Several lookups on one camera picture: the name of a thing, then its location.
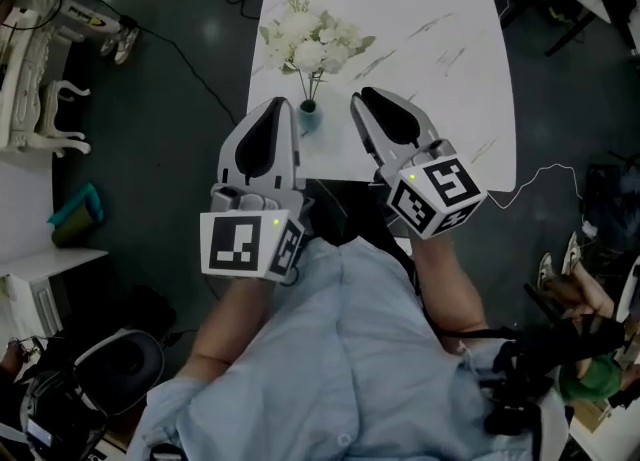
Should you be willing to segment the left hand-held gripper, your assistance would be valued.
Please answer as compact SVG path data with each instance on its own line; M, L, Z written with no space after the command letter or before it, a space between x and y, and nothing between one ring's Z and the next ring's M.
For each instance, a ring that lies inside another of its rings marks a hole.
M297 165L289 101L274 97L248 112L223 143L211 209L200 215L203 274L276 283L289 278L311 204Z

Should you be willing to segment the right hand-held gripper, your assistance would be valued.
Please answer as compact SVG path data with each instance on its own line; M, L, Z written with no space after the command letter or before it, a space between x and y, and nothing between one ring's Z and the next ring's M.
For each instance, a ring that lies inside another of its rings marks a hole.
M350 111L378 178L389 187L387 207L417 237L464 224L486 199L466 158L437 138L427 113L409 99L367 86L352 95Z

